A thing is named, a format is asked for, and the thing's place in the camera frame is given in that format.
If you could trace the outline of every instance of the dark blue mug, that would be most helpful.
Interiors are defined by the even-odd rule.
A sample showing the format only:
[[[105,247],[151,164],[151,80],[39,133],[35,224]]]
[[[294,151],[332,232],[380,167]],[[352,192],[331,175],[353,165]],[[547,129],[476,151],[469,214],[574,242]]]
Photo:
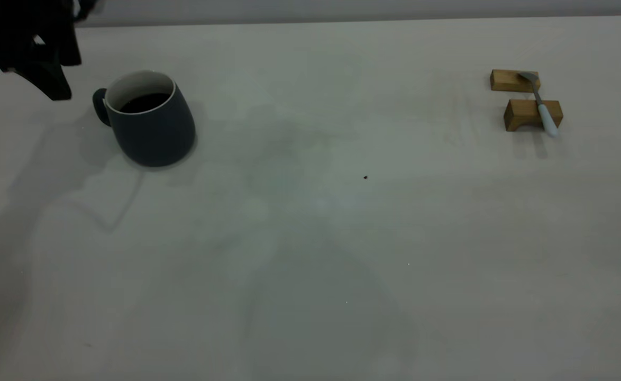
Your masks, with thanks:
[[[120,148],[146,167],[180,161],[195,143],[195,122],[177,83],[155,71],[134,72],[93,96],[100,120]]]

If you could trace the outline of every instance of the coffee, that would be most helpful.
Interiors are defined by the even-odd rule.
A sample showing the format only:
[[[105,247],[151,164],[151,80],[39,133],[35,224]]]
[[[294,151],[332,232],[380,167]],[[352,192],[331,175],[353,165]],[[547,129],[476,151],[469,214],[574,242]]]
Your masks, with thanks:
[[[122,113],[136,114],[152,110],[165,103],[170,98],[169,94],[148,94],[137,97],[127,102],[120,111]]]

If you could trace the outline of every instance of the white table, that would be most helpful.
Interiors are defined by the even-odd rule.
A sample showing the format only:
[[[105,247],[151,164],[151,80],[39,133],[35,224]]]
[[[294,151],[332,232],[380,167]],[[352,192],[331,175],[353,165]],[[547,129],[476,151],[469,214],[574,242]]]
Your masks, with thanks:
[[[621,17],[78,32],[72,101],[0,72],[0,381],[621,379]],[[180,166],[90,105],[142,68]]]

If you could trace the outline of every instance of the white spoon handle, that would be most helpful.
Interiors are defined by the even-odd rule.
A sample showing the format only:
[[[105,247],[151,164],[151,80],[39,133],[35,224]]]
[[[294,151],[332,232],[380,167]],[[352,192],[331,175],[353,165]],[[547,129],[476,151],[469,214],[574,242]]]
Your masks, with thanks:
[[[541,114],[541,121],[543,121],[543,128],[545,128],[545,133],[548,134],[548,137],[555,138],[558,135],[558,127],[555,125],[553,118],[550,116],[548,112],[548,107],[545,104],[540,104],[538,106],[538,113]]]

